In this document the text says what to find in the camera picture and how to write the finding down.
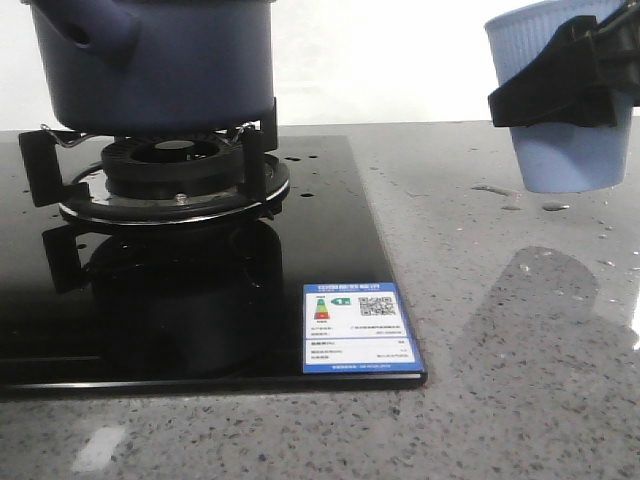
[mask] black clamp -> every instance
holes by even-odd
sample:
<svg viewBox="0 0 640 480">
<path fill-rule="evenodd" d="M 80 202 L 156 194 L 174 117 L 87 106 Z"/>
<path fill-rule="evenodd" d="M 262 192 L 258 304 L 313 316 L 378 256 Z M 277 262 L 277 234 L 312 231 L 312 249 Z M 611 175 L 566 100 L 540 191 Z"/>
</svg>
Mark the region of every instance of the black clamp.
<svg viewBox="0 0 640 480">
<path fill-rule="evenodd" d="M 544 50 L 489 96 L 496 127 L 563 122 L 616 126 L 613 91 L 640 106 L 640 3 L 625 2 L 602 23 L 577 16 Z"/>
</svg>

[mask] gas burner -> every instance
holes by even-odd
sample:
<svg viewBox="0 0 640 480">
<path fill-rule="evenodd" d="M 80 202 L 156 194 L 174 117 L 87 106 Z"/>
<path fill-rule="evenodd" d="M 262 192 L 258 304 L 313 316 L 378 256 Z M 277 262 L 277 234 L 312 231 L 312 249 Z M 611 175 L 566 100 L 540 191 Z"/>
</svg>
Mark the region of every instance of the gas burner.
<svg viewBox="0 0 640 480">
<path fill-rule="evenodd" d="M 21 134 L 20 147 L 36 206 L 59 203 L 67 220 L 95 227 L 162 227 L 279 213 L 289 170 L 265 153 L 277 148 L 275 107 L 261 128 L 117 138 L 68 185 L 56 145 L 85 137 L 43 129 Z"/>
</svg>

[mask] light blue cup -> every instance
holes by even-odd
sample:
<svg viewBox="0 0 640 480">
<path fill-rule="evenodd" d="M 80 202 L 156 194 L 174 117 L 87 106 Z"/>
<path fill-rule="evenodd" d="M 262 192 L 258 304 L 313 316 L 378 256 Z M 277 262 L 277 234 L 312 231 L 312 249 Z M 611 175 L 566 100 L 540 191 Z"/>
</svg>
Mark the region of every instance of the light blue cup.
<svg viewBox="0 0 640 480">
<path fill-rule="evenodd" d="M 494 18 L 485 25 L 500 85 L 526 67 L 557 28 L 576 15 L 598 21 L 623 0 L 546 0 Z M 511 128 L 513 146 L 527 190 L 582 192 L 622 181 L 633 98 L 615 93 L 616 127 L 583 128 L 543 123 Z"/>
</svg>

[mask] blue pot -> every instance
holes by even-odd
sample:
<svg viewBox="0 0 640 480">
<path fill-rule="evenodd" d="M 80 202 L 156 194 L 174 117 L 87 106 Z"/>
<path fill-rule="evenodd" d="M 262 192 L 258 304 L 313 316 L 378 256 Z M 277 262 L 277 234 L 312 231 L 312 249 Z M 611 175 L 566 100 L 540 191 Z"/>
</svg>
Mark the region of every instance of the blue pot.
<svg viewBox="0 0 640 480">
<path fill-rule="evenodd" d="M 273 107 L 274 0 L 31 0 L 65 126 L 133 136 L 239 125 Z"/>
</svg>

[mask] white wall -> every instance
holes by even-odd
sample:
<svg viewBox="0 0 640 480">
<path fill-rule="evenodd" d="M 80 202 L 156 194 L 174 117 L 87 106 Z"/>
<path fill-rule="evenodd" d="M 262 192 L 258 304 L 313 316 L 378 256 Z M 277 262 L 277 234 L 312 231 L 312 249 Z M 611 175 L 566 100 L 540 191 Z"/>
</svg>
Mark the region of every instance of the white wall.
<svg viewBox="0 0 640 480">
<path fill-rule="evenodd" d="M 278 0 L 281 124 L 488 118 L 483 24 L 531 0 Z M 57 125 L 29 8 L 0 4 L 0 130 Z"/>
</svg>

